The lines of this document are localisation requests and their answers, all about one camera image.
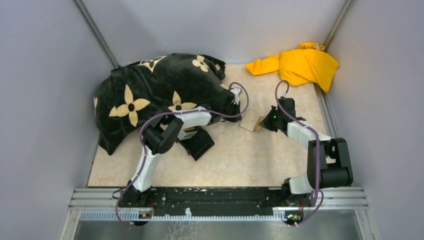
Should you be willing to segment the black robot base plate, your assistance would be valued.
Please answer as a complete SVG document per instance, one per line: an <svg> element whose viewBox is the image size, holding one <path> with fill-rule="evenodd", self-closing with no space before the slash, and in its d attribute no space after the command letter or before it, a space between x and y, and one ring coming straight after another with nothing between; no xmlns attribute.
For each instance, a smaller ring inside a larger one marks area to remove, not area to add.
<svg viewBox="0 0 424 240"><path fill-rule="evenodd" d="M147 208L140 219L153 217L240 218L270 217L274 208L293 207L282 215L283 221L294 224L304 218L310 207L310 194L293 195L288 185L282 187L151 187L140 192L131 186L112 194L117 206Z"/></svg>

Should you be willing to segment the gold VIP credit card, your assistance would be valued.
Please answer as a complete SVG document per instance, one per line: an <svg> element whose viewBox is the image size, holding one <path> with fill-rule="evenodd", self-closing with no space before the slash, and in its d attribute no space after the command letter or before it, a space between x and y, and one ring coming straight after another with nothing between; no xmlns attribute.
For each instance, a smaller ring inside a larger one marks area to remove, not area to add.
<svg viewBox="0 0 424 240"><path fill-rule="evenodd" d="M257 123L256 123L256 125L255 125L255 127L254 127L254 129L253 129L253 132L254 133L256 133L256 132L259 132L261 129L262 129L262 121L265 119L265 116L260 116L259 118L258 118L258 121L257 121Z"/></svg>

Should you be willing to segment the beige card holder wallet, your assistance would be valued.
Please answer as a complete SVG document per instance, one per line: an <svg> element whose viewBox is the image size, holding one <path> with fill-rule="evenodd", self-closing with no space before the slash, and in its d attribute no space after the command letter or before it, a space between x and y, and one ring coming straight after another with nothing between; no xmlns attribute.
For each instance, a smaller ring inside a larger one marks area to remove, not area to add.
<svg viewBox="0 0 424 240"><path fill-rule="evenodd" d="M261 120L262 116L259 112L249 109L244 113L239 127L249 132L259 132L261 129L259 125Z"/></svg>

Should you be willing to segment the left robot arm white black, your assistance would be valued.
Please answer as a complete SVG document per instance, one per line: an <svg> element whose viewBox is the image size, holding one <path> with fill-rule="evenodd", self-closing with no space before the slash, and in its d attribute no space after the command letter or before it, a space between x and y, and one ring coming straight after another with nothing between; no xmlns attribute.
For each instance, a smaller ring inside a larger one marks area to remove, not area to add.
<svg viewBox="0 0 424 240"><path fill-rule="evenodd" d="M240 96L243 90L235 87L223 97L214 100L212 106L176 103L170 108L158 110L139 131L142 152L133 177L117 197L125 204L144 207L150 200L150 189L162 155L176 142L181 142L195 159L200 158L213 145L204 126L220 122L221 119L238 122L247 110L241 109Z"/></svg>

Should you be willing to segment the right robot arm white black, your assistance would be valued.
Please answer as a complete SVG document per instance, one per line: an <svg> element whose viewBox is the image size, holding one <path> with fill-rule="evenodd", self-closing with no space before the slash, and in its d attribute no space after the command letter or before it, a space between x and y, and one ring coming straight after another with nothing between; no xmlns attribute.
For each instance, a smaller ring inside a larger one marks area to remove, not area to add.
<svg viewBox="0 0 424 240"><path fill-rule="evenodd" d="M287 178L282 185L281 199L287 206L295 206L302 195L353 183L347 141L320 133L304 118L297 117L294 99L278 98L277 105L272 106L259 125L272 132L284 133L307 150L305 173Z"/></svg>

